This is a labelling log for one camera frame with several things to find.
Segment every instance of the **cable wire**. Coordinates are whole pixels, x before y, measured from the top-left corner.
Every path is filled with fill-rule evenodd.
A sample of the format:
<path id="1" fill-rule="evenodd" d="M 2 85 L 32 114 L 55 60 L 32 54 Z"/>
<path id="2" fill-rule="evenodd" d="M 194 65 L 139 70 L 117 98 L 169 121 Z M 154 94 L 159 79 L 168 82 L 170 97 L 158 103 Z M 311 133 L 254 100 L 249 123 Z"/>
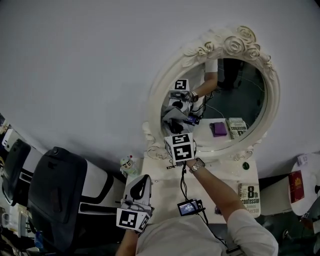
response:
<path id="1" fill-rule="evenodd" d="M 169 170 L 169 169 L 172 169 L 172 168 L 175 168 L 175 167 L 176 167 L 176 165 L 174 165 L 174 161 L 173 161 L 172 159 L 170 159 L 170 160 L 169 160 L 169 163 L 171 164 L 171 166 L 167 166 L 167 167 L 166 167 L 166 169 L 167 169 L 167 170 Z"/>
<path id="2" fill-rule="evenodd" d="M 187 184 L 185 182 L 185 174 L 187 173 L 186 171 L 186 165 L 187 165 L 187 161 L 184 161 L 183 163 L 183 167 L 182 167 L 182 175 L 181 175 L 181 180 L 180 180 L 180 188 L 181 188 L 181 191 L 182 191 L 182 194 L 184 196 L 184 200 L 185 201 L 188 201 L 188 197 L 187 197 L 187 191 L 188 191 L 188 187 L 187 187 Z M 203 209 L 202 210 L 202 213 L 203 213 L 203 217 L 197 212 L 196 214 L 199 215 L 201 217 L 201 219 L 203 220 L 203 222 L 206 224 L 206 226 L 208 227 L 208 229 L 211 231 L 211 229 L 209 228 L 209 221 L 207 219 L 207 216 L 206 216 L 206 213 L 205 213 L 205 210 L 203 208 L 203 206 L 201 204 L 198 205 L 200 209 Z M 213 236 L 218 239 L 225 247 L 228 248 L 227 246 L 227 242 L 225 240 L 223 240 L 222 238 L 219 238 L 215 235 L 215 233 L 213 233 L 211 231 L 211 233 L 213 234 Z"/>
<path id="3" fill-rule="evenodd" d="M 202 114 L 199 116 L 200 119 L 202 119 L 204 117 L 204 112 L 206 111 L 206 103 L 214 96 L 214 92 L 212 91 L 210 93 L 210 96 L 205 95 L 204 99 L 203 99 L 203 103 L 200 105 L 200 107 L 198 107 L 197 110 L 192 109 L 191 112 L 198 112 L 200 109 L 203 108 L 203 112 Z"/>
<path id="4" fill-rule="evenodd" d="M 217 111 L 217 112 L 219 112 L 220 114 L 221 114 L 221 116 L 223 117 L 223 118 L 225 118 L 225 116 L 224 116 L 224 114 L 222 114 L 219 110 L 217 110 L 217 109 L 215 109 L 214 107 L 212 107 L 212 106 L 209 106 L 208 104 L 205 104 L 207 107 L 209 107 L 209 108 L 211 108 L 211 109 L 213 109 L 213 110 L 215 110 L 215 111 Z"/>
<path id="5" fill-rule="evenodd" d="M 254 81 L 251 81 L 251 80 L 249 80 L 249 79 L 247 79 L 247 78 L 244 78 L 244 77 L 242 76 L 243 73 L 248 74 L 247 72 L 244 72 L 244 71 L 241 71 L 241 70 L 239 70 L 238 72 L 241 72 L 241 75 L 237 75 L 238 78 L 244 79 L 244 80 L 247 80 L 248 82 L 253 83 L 255 86 L 257 86 L 257 87 L 259 88 L 259 90 L 260 90 L 261 92 L 263 92 L 263 93 L 265 92 L 265 91 L 262 90 L 262 89 L 260 88 L 260 86 L 257 85 Z"/>

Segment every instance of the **black cable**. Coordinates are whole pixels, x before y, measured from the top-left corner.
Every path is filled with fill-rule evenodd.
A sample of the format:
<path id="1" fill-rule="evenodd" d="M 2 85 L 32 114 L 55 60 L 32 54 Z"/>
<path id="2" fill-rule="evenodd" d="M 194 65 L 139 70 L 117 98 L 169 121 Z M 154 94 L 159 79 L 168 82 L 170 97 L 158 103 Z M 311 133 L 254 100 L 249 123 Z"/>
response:
<path id="1" fill-rule="evenodd" d="M 170 169 L 176 167 L 176 165 L 174 165 L 174 161 L 173 161 L 172 159 L 170 159 L 169 162 L 170 162 L 171 166 L 167 166 L 167 167 L 166 167 L 167 170 L 170 170 Z"/>
<path id="2" fill-rule="evenodd" d="M 204 99 L 203 99 L 203 103 L 200 105 L 200 107 L 197 109 L 197 110 L 192 110 L 192 112 L 198 112 L 200 109 L 203 108 L 203 112 L 202 114 L 199 116 L 200 119 L 202 119 L 204 117 L 204 112 L 206 111 L 206 104 L 207 102 L 213 97 L 213 91 L 211 92 L 210 94 L 210 97 L 207 99 L 207 96 L 205 95 L 204 96 Z"/>
<path id="3" fill-rule="evenodd" d="M 181 188 L 182 194 L 183 194 L 183 196 L 184 196 L 184 200 L 185 200 L 185 201 L 189 201 L 189 199 L 188 199 L 188 197 L 187 197 L 188 187 L 187 187 L 187 184 L 186 184 L 186 182 L 185 182 L 185 174 L 187 173 L 187 171 L 186 171 L 186 165 L 187 165 L 187 161 L 184 161 L 183 167 L 182 167 L 181 180 L 180 180 L 180 188 Z M 210 230 L 210 232 L 213 234 L 213 236 L 214 236 L 216 239 L 218 239 L 225 247 L 228 248 L 227 242 L 226 242 L 225 240 L 217 237 L 217 236 L 215 235 L 215 233 L 213 233 L 213 232 L 211 231 L 211 229 L 209 228 L 209 221 L 208 221 L 208 218 L 207 218 L 207 216 L 206 216 L 204 207 L 203 207 L 201 204 L 199 204 L 198 206 L 199 206 L 200 209 L 203 209 L 202 212 L 203 212 L 203 217 L 204 217 L 204 218 L 202 218 L 202 216 L 201 216 L 198 212 L 197 212 L 196 214 L 201 217 L 201 219 L 203 220 L 204 224 L 206 224 L 206 226 L 208 227 L 208 229 Z"/>
<path id="4" fill-rule="evenodd" d="M 195 140 L 193 140 L 193 143 L 195 144 L 194 146 L 194 157 L 196 157 L 196 152 L 197 152 L 197 143 Z"/>

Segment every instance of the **white shelf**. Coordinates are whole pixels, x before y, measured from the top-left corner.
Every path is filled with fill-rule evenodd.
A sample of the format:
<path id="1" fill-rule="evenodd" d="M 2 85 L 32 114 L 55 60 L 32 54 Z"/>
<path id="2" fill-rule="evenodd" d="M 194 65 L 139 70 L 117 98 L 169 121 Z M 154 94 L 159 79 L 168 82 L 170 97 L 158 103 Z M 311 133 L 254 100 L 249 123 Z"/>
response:
<path id="1" fill-rule="evenodd" d="M 219 122 L 224 123 L 227 134 L 226 136 L 214 137 L 210 124 Z M 197 147 L 221 146 L 222 148 L 225 143 L 232 141 L 225 118 L 201 119 L 200 123 L 194 127 L 193 139 Z"/>
<path id="2" fill-rule="evenodd" d="M 259 184 L 256 162 L 253 159 L 245 162 L 249 164 L 248 170 L 243 169 L 244 161 L 241 160 L 210 162 L 206 164 L 206 168 L 238 193 L 239 183 Z M 154 207 L 154 212 L 148 224 L 180 216 L 177 204 L 185 200 L 180 188 L 182 167 L 167 169 L 169 166 L 171 166 L 169 159 L 143 160 L 141 175 L 147 174 L 152 180 L 150 204 Z M 189 172 L 185 174 L 185 183 L 188 187 L 188 198 L 202 200 L 209 223 L 226 223 L 222 215 L 215 214 L 216 205 Z"/>

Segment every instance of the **metal watch band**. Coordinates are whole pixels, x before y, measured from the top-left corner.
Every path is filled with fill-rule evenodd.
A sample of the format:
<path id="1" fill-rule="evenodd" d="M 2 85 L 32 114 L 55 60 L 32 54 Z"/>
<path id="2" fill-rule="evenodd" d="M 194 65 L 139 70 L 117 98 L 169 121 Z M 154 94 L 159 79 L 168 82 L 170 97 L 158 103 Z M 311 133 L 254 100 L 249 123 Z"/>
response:
<path id="1" fill-rule="evenodd" d="M 193 95 L 192 101 L 193 101 L 193 102 L 197 102 L 197 101 L 199 100 L 198 94 L 197 94 L 196 92 L 194 92 L 194 91 L 192 91 L 191 93 L 192 93 L 192 95 Z"/>
<path id="2" fill-rule="evenodd" d="M 190 173 L 195 173 L 200 167 L 206 166 L 205 163 L 198 157 L 195 159 L 195 164 L 189 169 Z"/>

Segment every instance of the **purple wallet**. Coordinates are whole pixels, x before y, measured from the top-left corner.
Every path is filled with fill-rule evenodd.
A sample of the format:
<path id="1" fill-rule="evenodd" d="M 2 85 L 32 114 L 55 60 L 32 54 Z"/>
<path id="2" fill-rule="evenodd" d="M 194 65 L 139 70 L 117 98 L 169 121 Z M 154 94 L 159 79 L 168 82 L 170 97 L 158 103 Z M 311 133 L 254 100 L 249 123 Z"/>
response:
<path id="1" fill-rule="evenodd" d="M 227 135 L 227 129 L 223 122 L 210 123 L 210 128 L 213 133 L 213 137 L 220 137 Z"/>

